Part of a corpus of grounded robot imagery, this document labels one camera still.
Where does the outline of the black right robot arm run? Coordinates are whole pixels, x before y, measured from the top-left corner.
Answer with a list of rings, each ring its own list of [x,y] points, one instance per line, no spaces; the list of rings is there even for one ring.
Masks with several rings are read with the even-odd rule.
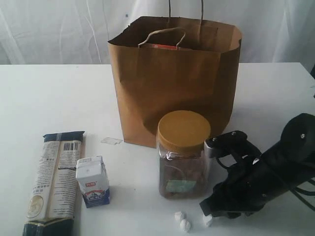
[[[232,156],[226,167],[227,178],[213,188],[200,203],[205,216],[237,218],[260,211],[269,201],[291,192],[308,208],[314,206],[306,196],[313,191],[300,188],[315,180],[315,118],[302,113],[284,127],[280,140],[265,152],[248,141],[239,130],[204,141],[205,155],[217,162]]]

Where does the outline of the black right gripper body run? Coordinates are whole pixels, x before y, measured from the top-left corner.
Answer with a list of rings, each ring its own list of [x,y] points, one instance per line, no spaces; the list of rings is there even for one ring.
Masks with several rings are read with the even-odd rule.
[[[259,185],[254,183],[254,158],[245,157],[228,167],[227,178],[213,188],[211,215],[214,217],[237,218],[241,214],[252,215],[261,210],[266,202]]]

